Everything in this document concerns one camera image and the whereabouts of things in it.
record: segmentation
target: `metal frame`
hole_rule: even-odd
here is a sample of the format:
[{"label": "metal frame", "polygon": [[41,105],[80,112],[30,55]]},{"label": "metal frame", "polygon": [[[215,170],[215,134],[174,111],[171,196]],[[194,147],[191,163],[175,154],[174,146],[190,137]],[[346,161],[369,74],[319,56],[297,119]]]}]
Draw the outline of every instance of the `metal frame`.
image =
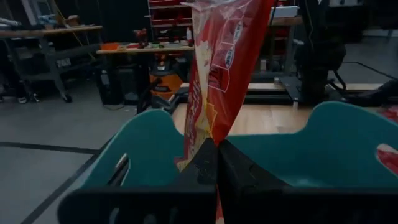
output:
[{"label": "metal frame", "polygon": [[[248,89],[246,96],[244,97],[243,104],[246,105],[292,105],[294,108],[297,108],[298,105],[303,106],[315,106],[313,103],[304,101],[303,99],[294,99],[294,96],[291,92],[288,91],[288,87],[285,86],[286,89]],[[181,87],[174,97],[171,97],[170,100],[170,109],[165,109],[170,115],[172,115],[175,109],[178,107],[180,103],[188,102],[188,89],[189,87]],[[330,100],[337,100],[341,98],[341,95],[332,87],[326,87],[328,93],[330,94]],[[345,93],[347,95],[357,95],[371,90],[346,90]],[[392,96],[388,99],[386,103],[397,104],[398,96]],[[380,106],[380,103],[368,102],[365,104],[361,104],[358,106],[364,107],[372,107],[372,106]]]},{"label": "metal frame", "polygon": [[[269,26],[271,32],[271,46],[270,46],[270,53],[268,55],[268,60],[272,61],[275,59],[274,51],[275,51],[275,31],[278,27],[285,27],[285,26]],[[289,35],[286,40],[286,53],[285,53],[285,60],[283,64],[283,71],[281,72],[266,72],[266,74],[258,75],[258,77],[254,77],[254,82],[260,83],[264,80],[270,78],[277,78],[277,77],[284,77],[291,74],[292,65],[294,62],[294,34],[295,34],[296,25],[290,26]],[[272,70],[272,64],[269,64],[269,69]]]},{"label": "metal frame", "polygon": [[[164,110],[172,115],[180,103],[187,103],[188,89],[189,87],[181,87],[174,97],[171,97],[170,109]],[[293,105],[294,102],[286,90],[248,89],[243,103],[246,105]]]},{"label": "metal frame", "polygon": [[[57,67],[57,60],[63,59],[63,58],[70,58],[70,57],[77,57],[81,56],[84,54],[89,54],[92,52],[96,52],[97,50],[100,49],[100,44],[102,43],[101,41],[101,34],[100,30],[95,30],[98,32],[98,44],[89,44],[89,45],[82,45],[81,47],[75,47],[72,49],[67,49],[67,50],[61,50],[58,52],[55,52],[50,48],[50,44],[46,38],[46,36],[38,36],[39,44],[41,46],[41,52],[45,55],[45,62],[49,68],[48,73],[41,73],[41,74],[36,74],[36,75],[29,75],[26,74],[23,69],[22,69],[22,64],[21,64],[21,58],[19,57],[16,48],[14,46],[14,43],[12,41],[11,37],[5,37],[3,40],[6,43],[7,49],[9,51],[9,54],[12,59],[12,63],[14,64],[14,68],[16,72],[19,74],[20,79],[27,81],[28,83],[34,80],[53,80],[55,86],[57,87],[60,96],[65,100],[69,101],[68,96],[65,87],[63,85],[62,79],[61,79],[61,74],[68,72],[70,70],[74,69],[79,69],[81,67],[85,67],[87,65],[91,65],[94,62],[97,62],[97,59],[93,59],[88,63],[82,63],[79,65],[67,67],[67,68],[58,68]],[[32,97],[34,94],[32,93],[31,89],[29,88],[28,84],[24,82],[25,90],[28,93],[28,97]]]}]

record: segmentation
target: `snack bag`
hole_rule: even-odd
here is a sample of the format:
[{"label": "snack bag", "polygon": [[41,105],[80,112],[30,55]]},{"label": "snack bag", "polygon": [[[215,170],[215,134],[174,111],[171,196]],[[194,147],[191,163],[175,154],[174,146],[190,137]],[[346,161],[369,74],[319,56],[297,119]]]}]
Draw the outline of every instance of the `snack bag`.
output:
[{"label": "snack bag", "polygon": [[216,145],[242,106],[266,33],[273,0],[195,0],[195,58],[184,130],[185,168],[208,137]]}]

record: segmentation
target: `black equipment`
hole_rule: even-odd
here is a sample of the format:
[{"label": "black equipment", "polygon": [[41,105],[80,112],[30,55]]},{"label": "black equipment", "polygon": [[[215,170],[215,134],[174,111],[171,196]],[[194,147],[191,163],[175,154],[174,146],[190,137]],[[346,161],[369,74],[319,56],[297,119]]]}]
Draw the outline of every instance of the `black equipment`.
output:
[{"label": "black equipment", "polygon": [[103,105],[118,105],[123,102],[120,81],[115,70],[97,72],[96,82]]},{"label": "black equipment", "polygon": [[[300,0],[299,6],[308,39],[295,53],[296,77],[280,78],[293,101],[315,105],[326,100],[338,100],[359,106],[398,102],[395,97],[398,93],[394,91],[398,89],[397,82],[386,83],[377,90],[366,93],[347,91],[346,83],[338,74],[346,49],[342,36],[336,34],[338,28],[333,27],[336,24],[326,21],[329,0],[322,0],[320,3],[317,0]],[[330,72],[335,74],[336,80],[328,79]]]}]

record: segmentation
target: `black cable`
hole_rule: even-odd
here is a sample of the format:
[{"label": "black cable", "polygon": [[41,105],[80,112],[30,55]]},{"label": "black cable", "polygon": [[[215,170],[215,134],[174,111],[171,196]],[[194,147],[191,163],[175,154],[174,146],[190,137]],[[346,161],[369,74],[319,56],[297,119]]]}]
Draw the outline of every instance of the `black cable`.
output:
[{"label": "black cable", "polygon": [[274,15],[275,15],[275,12],[276,12],[276,7],[278,7],[278,3],[279,3],[279,0],[275,0],[274,10],[272,12],[271,19],[269,20],[269,25],[270,26],[272,26],[272,21],[274,20]]},{"label": "black cable", "polygon": [[340,82],[342,88],[338,87],[333,80],[330,80],[329,84],[338,92],[340,92],[340,94],[342,94],[341,91],[345,91],[347,89],[346,83],[344,82],[344,80],[339,76],[338,72],[336,70],[333,71],[333,73],[335,74],[337,80]]}]

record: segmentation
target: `wooden table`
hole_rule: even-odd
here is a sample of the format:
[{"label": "wooden table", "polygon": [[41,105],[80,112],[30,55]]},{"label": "wooden table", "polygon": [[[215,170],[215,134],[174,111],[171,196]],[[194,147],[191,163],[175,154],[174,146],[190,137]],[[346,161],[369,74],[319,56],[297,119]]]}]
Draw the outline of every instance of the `wooden table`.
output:
[{"label": "wooden table", "polygon": [[[347,90],[373,90],[381,84],[347,84]],[[250,90],[281,90],[282,85],[273,83],[250,83]],[[183,133],[187,104],[182,103],[175,109],[172,119],[175,127]],[[229,134],[271,134],[293,133],[301,130],[312,112],[311,107],[294,109],[282,105],[242,105]]]},{"label": "wooden table", "polygon": [[15,37],[43,37],[45,35],[66,34],[71,32],[84,32],[90,30],[100,30],[102,26],[80,26],[52,30],[2,30],[0,31],[0,38],[15,38]]},{"label": "wooden table", "polygon": [[274,18],[271,26],[296,26],[303,23],[301,16]]},{"label": "wooden table", "polygon": [[187,51],[195,50],[194,47],[181,46],[181,47],[151,47],[151,48],[130,48],[130,49],[117,49],[117,50],[97,50],[97,54],[137,54],[137,53],[161,53],[161,52],[174,52],[174,51]]}]

